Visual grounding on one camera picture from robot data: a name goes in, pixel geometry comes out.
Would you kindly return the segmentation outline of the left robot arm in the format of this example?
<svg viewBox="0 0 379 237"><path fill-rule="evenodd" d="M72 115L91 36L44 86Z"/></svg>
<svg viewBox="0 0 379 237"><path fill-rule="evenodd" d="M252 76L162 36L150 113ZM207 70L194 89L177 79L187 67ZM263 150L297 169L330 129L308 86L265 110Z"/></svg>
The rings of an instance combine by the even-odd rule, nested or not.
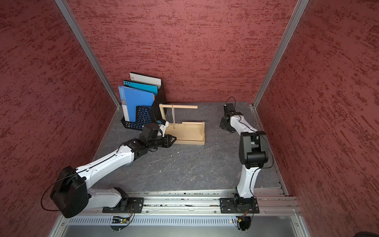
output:
<svg viewBox="0 0 379 237"><path fill-rule="evenodd" d="M143 127L138 138L121 143L108 155L77 168L68 166L62 169L54 183L50 198L65 218L72 218L82 211L92 208L105 208L121 213L132 212L128 194L120 187L94 189L92 186L114 170L131 164L138 158L154 152L159 147L169 148L176 137L165 134L169 123L161 120L158 124L149 123Z"/></svg>

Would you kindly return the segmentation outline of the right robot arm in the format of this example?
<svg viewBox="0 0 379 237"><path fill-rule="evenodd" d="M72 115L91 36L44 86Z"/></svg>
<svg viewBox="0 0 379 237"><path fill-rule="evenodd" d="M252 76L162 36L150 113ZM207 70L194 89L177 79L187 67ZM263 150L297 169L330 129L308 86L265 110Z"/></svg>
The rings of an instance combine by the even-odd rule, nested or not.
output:
<svg viewBox="0 0 379 237"><path fill-rule="evenodd" d="M235 110L234 104L226 103L223 108L220 128L239 135L238 157L242 172L233 198L234 210L247 214L259 213L254 186L260 170L268 162L268 146L263 142L265 133L253 128L243 114Z"/></svg>

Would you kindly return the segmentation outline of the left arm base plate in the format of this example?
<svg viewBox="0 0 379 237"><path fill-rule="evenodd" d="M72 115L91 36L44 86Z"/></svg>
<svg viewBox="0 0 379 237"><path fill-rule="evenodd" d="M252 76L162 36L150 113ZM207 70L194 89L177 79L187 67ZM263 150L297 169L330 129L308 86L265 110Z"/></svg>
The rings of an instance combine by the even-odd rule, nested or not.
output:
<svg viewBox="0 0 379 237"><path fill-rule="evenodd" d="M126 213L134 214L141 213L144 206L144 198L122 198L120 202L115 207L104 207L103 213Z"/></svg>

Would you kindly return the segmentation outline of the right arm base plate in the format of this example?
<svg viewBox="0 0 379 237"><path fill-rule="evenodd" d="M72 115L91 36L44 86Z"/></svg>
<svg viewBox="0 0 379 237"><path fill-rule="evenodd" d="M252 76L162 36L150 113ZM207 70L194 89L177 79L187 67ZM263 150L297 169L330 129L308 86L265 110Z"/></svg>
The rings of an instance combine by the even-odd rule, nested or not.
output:
<svg viewBox="0 0 379 237"><path fill-rule="evenodd" d="M220 198L221 213L260 213L256 198Z"/></svg>

